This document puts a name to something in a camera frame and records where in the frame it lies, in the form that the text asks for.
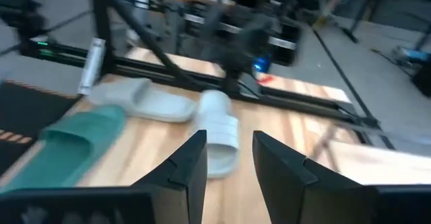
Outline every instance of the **gray slide sandal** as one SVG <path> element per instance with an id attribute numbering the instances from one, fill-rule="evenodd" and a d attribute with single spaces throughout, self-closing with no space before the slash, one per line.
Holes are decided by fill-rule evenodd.
<path id="1" fill-rule="evenodd" d="M 88 100 L 95 105 L 114 104 L 127 114 L 164 122 L 188 121 L 196 110 L 196 103 L 156 89 L 149 79 L 126 78 L 94 87 Z"/>
<path id="2" fill-rule="evenodd" d="M 72 187 L 121 134 L 126 121 L 119 106 L 101 106 L 67 116 L 45 128 L 44 147 L 1 191 Z"/>

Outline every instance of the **concrete floor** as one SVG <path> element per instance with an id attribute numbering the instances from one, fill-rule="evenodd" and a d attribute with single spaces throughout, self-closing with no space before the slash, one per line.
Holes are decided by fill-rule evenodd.
<path id="1" fill-rule="evenodd" d="M 52 26 L 89 7 L 88 0 L 45 0 L 42 14 Z M 321 43 L 309 27 L 304 26 L 303 30 L 296 65 L 274 65 L 270 73 L 343 89 L 360 112 Z M 364 23 L 356 32 L 360 44 L 349 41 L 336 27 L 329 26 L 320 30 L 319 34 L 370 111 L 382 122 L 384 130 L 417 139 L 431 139 L 427 137 L 430 136 L 431 101 L 397 67 L 369 50 L 377 48 L 388 53 L 394 46 L 412 45 L 419 37 L 417 32 Z M 0 51 L 16 43 L 13 31 L 4 25 L 0 25 L 0 35 Z M 85 48 L 94 36 L 92 18 L 81 18 L 53 32 L 53 36 L 63 44 Z M 4 73 L 9 79 L 75 94 L 81 69 L 10 53 L 0 58 L 0 75 Z M 395 146 L 400 151 L 431 155 L 431 145 L 395 141 Z"/>

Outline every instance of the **slide sandal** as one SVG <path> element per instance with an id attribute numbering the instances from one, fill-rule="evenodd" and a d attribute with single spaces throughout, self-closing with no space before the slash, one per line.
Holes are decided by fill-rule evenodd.
<path id="1" fill-rule="evenodd" d="M 238 120 L 220 114 L 198 115 L 192 132 L 207 131 L 208 178 L 223 178 L 238 165 Z"/>
<path id="2" fill-rule="evenodd" d="M 149 79 L 122 79 L 93 88 L 88 100 L 95 105 L 114 104 L 131 116 L 164 122 L 185 122 L 196 110 L 196 103 L 156 89 Z"/>
<path id="3" fill-rule="evenodd" d="M 1 190 L 75 186 L 115 142 L 125 121 L 125 111 L 118 106 L 60 119 L 41 132 L 44 147 Z"/>
<path id="4" fill-rule="evenodd" d="M 201 93 L 197 114 L 227 114 L 232 115 L 232 103 L 229 96 L 218 90 L 205 90 Z"/>

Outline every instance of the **person's leg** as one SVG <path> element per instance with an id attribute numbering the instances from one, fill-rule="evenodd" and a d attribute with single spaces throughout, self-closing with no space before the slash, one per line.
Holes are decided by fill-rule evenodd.
<path id="1" fill-rule="evenodd" d="M 144 27 L 147 22 L 147 10 L 142 8 L 136 8 L 134 5 L 134 0 L 123 0 L 123 2 L 128 6 L 133 17 L 139 22 L 139 25 Z M 127 41 L 133 45 L 139 44 L 139 37 L 132 29 L 127 30 Z"/>
<path id="2" fill-rule="evenodd" d="M 317 19 L 317 21 L 312 25 L 313 29 L 320 28 L 324 26 L 327 22 L 327 18 L 332 14 L 332 11 L 338 5 L 340 0 L 329 0 L 328 3 L 324 6 L 321 16 Z"/>

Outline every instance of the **table leg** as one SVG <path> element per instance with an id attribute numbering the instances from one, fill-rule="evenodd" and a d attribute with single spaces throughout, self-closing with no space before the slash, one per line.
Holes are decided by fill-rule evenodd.
<path id="1" fill-rule="evenodd" d="M 419 42 L 416 44 L 415 46 L 416 51 L 420 51 L 422 47 L 427 43 L 428 37 L 430 36 L 430 34 L 431 34 L 431 24 L 428 25 L 428 28 L 426 29 L 422 37 L 419 39 Z"/>
<path id="2" fill-rule="evenodd" d="M 357 14 L 355 16 L 353 24 L 350 27 L 350 29 L 347 29 L 347 28 L 341 29 L 344 32 L 344 34 L 346 36 L 348 36 L 350 38 L 350 40 L 352 40 L 352 42 L 355 42 L 355 43 L 359 42 L 359 40 L 354 36 L 354 32 L 355 32 L 356 28 L 359 26 L 360 21 L 364 17 L 366 8 L 368 7 L 369 4 L 370 4 L 370 0 L 365 0 L 361 4 L 361 7 L 359 8 L 359 11 L 357 12 Z"/>
<path id="3" fill-rule="evenodd" d="M 177 5 L 177 11 L 175 13 L 175 55 L 180 55 L 180 48 L 182 43 L 181 34 L 183 33 L 183 27 L 181 27 L 183 9 L 181 5 Z"/>

